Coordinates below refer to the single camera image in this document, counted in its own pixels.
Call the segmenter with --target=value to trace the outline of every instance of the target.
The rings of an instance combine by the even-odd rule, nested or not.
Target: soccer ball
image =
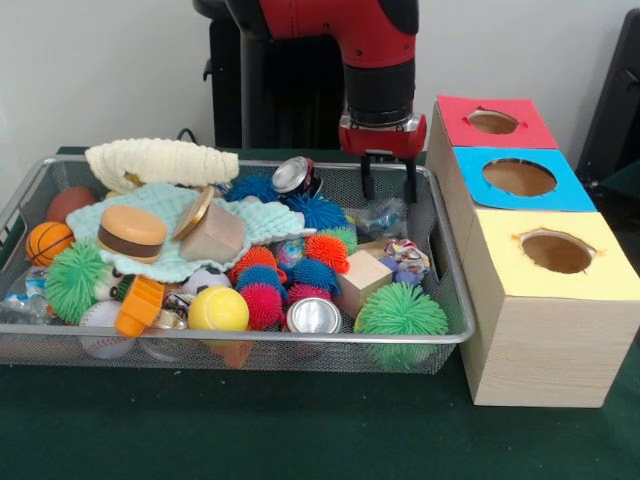
[[[231,287],[229,278],[213,267],[204,267],[180,284],[180,289],[190,295],[197,295],[209,287]]]

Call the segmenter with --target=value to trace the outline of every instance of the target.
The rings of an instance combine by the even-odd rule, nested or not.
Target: toy hamburger
[[[114,205],[102,214],[98,243],[110,252],[153,263],[160,256],[166,236],[167,227],[158,217],[138,208]]]

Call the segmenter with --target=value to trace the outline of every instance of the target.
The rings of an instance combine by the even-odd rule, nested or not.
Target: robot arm
[[[373,197],[370,156],[404,161],[415,183],[415,157],[427,132],[424,115],[413,113],[418,0],[226,1],[254,39],[332,35],[345,66],[348,113],[340,140],[345,151],[363,157],[365,196]]]

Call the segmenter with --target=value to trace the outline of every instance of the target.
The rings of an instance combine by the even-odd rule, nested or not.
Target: orange spiky ball
[[[247,268],[253,267],[254,265],[265,265],[267,267],[271,267],[278,272],[280,283],[287,281],[287,274],[278,268],[278,262],[276,261],[276,257],[273,253],[271,253],[271,250],[267,247],[254,246],[251,247],[244,257],[242,257],[238,263],[236,263],[233,268],[227,272],[227,276],[229,277],[229,280],[231,280],[231,283],[234,285],[238,283],[240,274]]]
[[[305,245],[307,257],[324,263],[338,273],[347,273],[351,265],[347,260],[347,246],[329,235],[312,235]]]

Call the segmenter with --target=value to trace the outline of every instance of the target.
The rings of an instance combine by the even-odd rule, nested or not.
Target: white wall
[[[436,93],[531,97],[578,159],[637,0],[421,0],[416,109]],[[0,200],[60,145],[213,141],[208,20],[188,0],[0,0]]]

